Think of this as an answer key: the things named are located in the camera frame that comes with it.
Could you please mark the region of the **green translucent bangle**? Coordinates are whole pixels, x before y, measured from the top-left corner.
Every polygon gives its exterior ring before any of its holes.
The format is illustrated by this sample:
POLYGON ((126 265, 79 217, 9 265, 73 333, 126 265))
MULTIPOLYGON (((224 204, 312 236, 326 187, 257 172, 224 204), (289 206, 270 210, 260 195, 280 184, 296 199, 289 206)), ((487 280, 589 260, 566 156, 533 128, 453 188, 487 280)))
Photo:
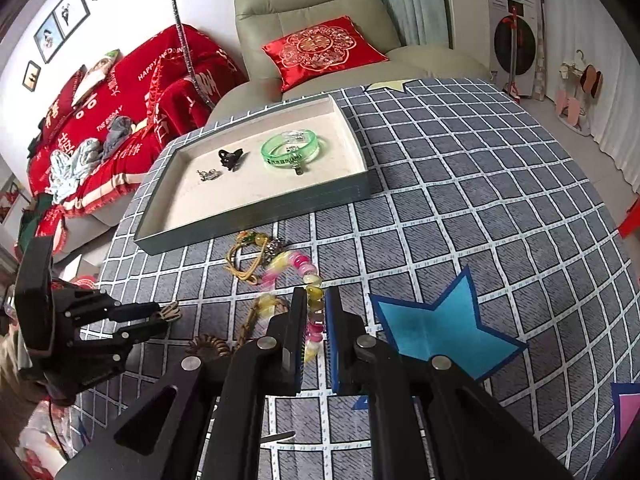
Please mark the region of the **green translucent bangle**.
POLYGON ((260 148, 262 159, 277 168, 298 168, 319 153, 318 136, 309 129, 283 131, 260 148))

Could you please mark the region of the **black hair claw clip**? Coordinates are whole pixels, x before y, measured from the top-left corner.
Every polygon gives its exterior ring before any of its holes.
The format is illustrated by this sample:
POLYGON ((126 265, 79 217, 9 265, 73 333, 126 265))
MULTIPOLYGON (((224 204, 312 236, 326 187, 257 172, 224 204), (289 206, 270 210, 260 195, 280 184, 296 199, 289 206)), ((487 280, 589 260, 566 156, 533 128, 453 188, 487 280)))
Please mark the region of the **black hair claw clip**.
POLYGON ((234 171, 239 166, 240 160, 243 157, 244 152, 242 148, 237 148, 235 151, 229 152, 226 150, 219 150, 218 157, 220 159, 221 166, 228 171, 234 171))

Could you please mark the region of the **red embroidered cushion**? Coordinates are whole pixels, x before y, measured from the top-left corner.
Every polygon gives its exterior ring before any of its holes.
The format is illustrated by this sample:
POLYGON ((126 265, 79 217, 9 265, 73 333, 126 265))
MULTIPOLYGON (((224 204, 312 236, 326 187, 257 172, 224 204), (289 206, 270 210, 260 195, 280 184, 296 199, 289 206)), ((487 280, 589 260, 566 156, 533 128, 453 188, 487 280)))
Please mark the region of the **red embroidered cushion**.
POLYGON ((323 75, 388 61, 347 15, 292 32, 262 50, 277 66, 282 92, 323 75))

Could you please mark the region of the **red bed blanket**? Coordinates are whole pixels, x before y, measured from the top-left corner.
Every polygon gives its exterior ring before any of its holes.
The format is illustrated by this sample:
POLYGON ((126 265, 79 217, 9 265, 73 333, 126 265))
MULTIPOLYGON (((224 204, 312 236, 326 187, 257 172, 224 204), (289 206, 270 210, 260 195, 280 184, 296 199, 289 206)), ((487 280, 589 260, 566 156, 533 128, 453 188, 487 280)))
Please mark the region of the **red bed blanket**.
POLYGON ((184 26, 186 42, 167 27, 107 66, 104 77, 81 89, 81 67, 53 101, 27 164, 32 195, 49 191, 55 152, 74 154, 81 142, 116 146, 76 191, 62 199, 66 216, 92 214, 136 190, 172 140, 207 122, 213 105, 246 81, 234 59, 204 32, 184 26))

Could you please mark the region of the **small silver charm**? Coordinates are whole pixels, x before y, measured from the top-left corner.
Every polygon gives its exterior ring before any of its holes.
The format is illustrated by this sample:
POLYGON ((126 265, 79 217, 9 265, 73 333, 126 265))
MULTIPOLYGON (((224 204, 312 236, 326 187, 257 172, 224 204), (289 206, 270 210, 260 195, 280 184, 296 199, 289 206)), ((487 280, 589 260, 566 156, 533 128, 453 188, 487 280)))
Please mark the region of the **small silver charm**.
POLYGON ((198 170, 198 176, 203 182, 213 181, 221 176, 221 172, 217 169, 198 170))

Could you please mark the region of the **white washing machine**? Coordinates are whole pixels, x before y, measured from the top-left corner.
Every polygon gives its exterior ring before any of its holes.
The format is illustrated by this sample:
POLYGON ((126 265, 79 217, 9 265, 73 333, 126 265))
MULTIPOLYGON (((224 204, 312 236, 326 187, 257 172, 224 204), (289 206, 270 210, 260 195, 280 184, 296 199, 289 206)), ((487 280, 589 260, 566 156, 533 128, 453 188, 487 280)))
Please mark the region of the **white washing machine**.
POLYGON ((492 81, 506 88, 510 76, 519 96, 534 93, 540 0, 488 0, 492 81))

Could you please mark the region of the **yellow star sticker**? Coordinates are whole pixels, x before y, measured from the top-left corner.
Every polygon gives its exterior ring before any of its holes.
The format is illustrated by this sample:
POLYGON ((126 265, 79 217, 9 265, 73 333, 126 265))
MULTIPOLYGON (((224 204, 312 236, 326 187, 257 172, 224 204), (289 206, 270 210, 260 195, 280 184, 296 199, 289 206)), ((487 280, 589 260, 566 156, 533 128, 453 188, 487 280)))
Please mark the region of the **yellow star sticker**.
POLYGON ((397 79, 389 81, 380 81, 369 84, 366 88, 367 92, 375 92, 378 90, 390 90, 405 93, 405 85, 411 82, 411 79, 397 79))

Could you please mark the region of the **blue framed picture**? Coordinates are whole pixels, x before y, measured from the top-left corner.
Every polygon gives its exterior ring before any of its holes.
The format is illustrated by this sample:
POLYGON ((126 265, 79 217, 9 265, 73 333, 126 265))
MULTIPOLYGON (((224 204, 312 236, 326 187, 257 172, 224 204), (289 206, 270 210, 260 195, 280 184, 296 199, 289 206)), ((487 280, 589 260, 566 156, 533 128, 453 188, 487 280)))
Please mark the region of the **blue framed picture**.
POLYGON ((48 64, 64 41, 61 29, 53 14, 44 20, 35 33, 34 39, 43 63, 48 64))

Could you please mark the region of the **large framed picture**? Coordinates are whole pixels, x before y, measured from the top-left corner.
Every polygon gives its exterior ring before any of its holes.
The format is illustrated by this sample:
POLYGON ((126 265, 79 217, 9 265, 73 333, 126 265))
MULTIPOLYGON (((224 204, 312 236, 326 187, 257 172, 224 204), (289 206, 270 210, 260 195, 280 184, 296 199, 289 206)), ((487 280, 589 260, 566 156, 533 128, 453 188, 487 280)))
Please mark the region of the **large framed picture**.
POLYGON ((66 39, 90 15, 85 0, 61 0, 53 11, 55 21, 66 39))

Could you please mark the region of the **pink star sticker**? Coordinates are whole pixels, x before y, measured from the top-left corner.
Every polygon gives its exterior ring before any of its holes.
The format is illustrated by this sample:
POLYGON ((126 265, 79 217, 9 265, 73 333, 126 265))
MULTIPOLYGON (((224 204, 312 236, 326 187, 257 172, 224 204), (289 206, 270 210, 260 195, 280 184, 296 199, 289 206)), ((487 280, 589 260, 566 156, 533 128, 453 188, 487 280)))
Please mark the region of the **pink star sticker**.
POLYGON ((613 382, 611 390, 614 406, 614 443, 619 445, 639 413, 640 386, 613 382))

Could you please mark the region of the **small framed picture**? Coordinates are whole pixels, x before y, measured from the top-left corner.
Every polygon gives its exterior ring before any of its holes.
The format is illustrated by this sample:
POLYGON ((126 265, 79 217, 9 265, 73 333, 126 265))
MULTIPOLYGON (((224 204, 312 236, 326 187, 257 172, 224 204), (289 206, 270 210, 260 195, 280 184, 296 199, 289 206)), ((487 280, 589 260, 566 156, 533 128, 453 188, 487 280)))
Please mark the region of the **small framed picture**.
POLYGON ((40 76, 41 67, 35 62, 29 61, 23 76, 22 85, 29 91, 34 92, 40 76))

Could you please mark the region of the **blue star sticker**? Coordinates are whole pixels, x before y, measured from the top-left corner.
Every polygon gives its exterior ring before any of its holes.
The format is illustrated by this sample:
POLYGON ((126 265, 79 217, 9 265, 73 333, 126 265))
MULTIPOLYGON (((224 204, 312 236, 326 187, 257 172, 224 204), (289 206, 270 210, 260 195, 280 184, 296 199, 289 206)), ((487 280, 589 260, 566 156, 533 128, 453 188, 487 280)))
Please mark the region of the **blue star sticker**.
POLYGON ((387 342, 403 356, 446 356, 477 382, 523 353, 527 344, 480 319, 475 284, 466 266, 432 304, 370 297, 387 342))

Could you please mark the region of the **grey crumpled clothes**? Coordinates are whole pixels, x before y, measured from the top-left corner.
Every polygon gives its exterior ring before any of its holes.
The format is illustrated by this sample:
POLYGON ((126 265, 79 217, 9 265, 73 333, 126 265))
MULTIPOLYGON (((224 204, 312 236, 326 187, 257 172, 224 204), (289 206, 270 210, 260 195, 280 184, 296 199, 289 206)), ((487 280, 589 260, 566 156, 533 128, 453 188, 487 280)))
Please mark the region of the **grey crumpled clothes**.
POLYGON ((75 151, 66 154, 55 150, 50 156, 47 193, 55 205, 73 195, 90 174, 107 161, 132 133, 134 123, 127 116, 115 116, 103 142, 88 138, 75 151))

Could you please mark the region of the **grey jewelry tray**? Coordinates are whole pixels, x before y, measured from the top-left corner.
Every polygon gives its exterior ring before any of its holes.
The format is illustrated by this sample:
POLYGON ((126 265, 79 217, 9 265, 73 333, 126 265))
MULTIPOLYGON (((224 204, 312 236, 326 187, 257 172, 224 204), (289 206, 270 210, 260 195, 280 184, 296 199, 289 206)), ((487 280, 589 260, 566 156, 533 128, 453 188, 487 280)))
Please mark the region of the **grey jewelry tray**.
POLYGON ((149 255, 370 197, 356 133, 328 94, 308 96, 201 128, 172 142, 149 174, 134 242, 149 255), (260 148, 278 133, 309 129, 320 150, 298 168, 269 166, 260 148), (219 150, 242 148, 234 171, 219 150), (203 182, 198 170, 221 176, 203 182))

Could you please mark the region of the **pink slippers rack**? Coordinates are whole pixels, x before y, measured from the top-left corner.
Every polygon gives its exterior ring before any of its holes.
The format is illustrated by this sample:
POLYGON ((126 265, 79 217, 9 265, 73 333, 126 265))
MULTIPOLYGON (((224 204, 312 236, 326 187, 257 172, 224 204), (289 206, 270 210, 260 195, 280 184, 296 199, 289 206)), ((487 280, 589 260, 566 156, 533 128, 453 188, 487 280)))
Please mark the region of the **pink slippers rack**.
POLYGON ((591 136, 589 111, 597 102, 603 87, 603 74, 588 64, 582 49, 575 51, 573 61, 559 68, 560 86, 555 93, 555 116, 564 126, 580 136, 591 136))

